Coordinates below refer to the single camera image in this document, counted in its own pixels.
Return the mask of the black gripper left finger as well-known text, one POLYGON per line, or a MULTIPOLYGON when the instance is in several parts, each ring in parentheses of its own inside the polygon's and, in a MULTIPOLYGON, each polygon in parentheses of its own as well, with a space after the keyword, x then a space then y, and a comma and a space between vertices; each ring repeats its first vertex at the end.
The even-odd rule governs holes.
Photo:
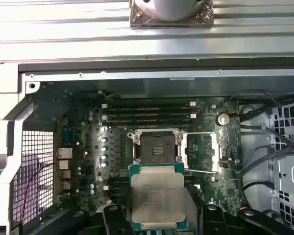
POLYGON ((16 235, 130 235, 131 224, 119 205, 106 205, 90 216, 84 210, 60 208, 29 223, 19 223, 16 235))

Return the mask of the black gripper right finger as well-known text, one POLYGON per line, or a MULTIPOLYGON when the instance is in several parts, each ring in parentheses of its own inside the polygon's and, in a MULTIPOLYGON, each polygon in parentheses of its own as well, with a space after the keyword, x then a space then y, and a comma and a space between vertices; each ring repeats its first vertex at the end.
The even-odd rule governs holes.
POLYGON ((264 213, 243 209, 236 216, 207 204, 198 216, 199 235, 294 235, 294 230, 264 213))

